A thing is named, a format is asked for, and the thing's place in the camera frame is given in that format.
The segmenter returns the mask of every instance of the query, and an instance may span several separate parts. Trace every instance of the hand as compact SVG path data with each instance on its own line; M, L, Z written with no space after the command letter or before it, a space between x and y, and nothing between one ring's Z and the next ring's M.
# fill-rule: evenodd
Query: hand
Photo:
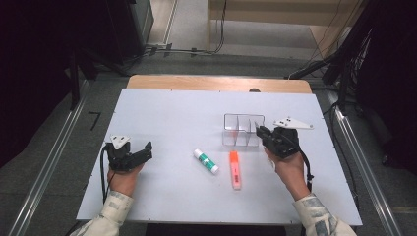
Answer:
M275 172L281 178L295 201L310 194L304 180L304 161L300 152L292 154L284 159L274 155L266 148L265 153L275 164Z
M139 172L145 164L142 164L129 172L117 172L109 168L107 182L110 182L110 190L119 192L132 198L136 187Z

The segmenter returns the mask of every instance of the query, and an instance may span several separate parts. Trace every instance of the transparent container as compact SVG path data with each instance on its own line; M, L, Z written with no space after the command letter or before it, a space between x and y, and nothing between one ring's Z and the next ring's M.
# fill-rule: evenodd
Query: transparent container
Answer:
M255 122L263 126L263 115L224 114L223 144L226 146L251 146L260 143Z

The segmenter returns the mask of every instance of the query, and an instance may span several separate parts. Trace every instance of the white sleeve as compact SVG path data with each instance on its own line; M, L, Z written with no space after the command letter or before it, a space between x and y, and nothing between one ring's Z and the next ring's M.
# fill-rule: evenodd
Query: white sleeve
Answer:
M132 203L132 198L110 191L101 213L83 227L74 231L71 236L119 235L119 228L123 225Z
M314 194L295 202L294 206L308 236L356 235L349 225L331 215Z

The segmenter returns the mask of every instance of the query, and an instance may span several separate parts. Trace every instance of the white tabletop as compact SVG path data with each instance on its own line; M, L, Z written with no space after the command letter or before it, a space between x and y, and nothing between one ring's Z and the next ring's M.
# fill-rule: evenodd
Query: white tabletop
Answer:
M361 219L313 94L123 89L105 142L110 135L131 137L131 152L152 141L153 159L141 171L135 203L127 220L209 224L300 223L292 198L258 147L222 144L226 113L260 114L266 126L291 116L312 124L299 130L301 149L315 176L313 192L330 212L350 225ZM211 174L194 157L201 149L218 166ZM233 190L229 152L238 150L242 189ZM95 217L102 208L99 156L77 219Z

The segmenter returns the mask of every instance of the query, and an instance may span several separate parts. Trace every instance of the metal rail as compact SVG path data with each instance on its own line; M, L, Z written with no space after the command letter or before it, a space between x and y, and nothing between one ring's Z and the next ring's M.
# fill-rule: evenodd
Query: metal rail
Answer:
M328 100L331 104L337 102L337 96L333 93L328 92ZM359 172L364 180L365 186L369 192L372 202L374 203L375 210L380 217L381 223L387 233L387 235L401 236L402 232L396 222L392 210L387 202L387 199L378 184L378 181L372 171L368 160L353 133L352 127L350 126L349 119L336 108L337 121L343 132L344 138L346 139L349 148L352 152L352 156L358 166Z
M70 111L68 117L62 127L58 138L55 141L54 146L52 147L51 152L43 164L42 169L40 170L36 180L30 188L29 193L27 194L24 203L21 206L18 217L15 220L11 230L9 231L9 236L21 236L25 235L26 230L30 224L31 218L33 217L34 212L36 211L37 206L39 205L40 199L42 198L43 193L45 192L46 186L49 183L49 180L52 176L55 166L58 163L62 150L64 149L71 132L80 116L83 106L87 99L87 94L91 87L91 82L84 81L81 88L81 100L79 104L75 107L73 111Z

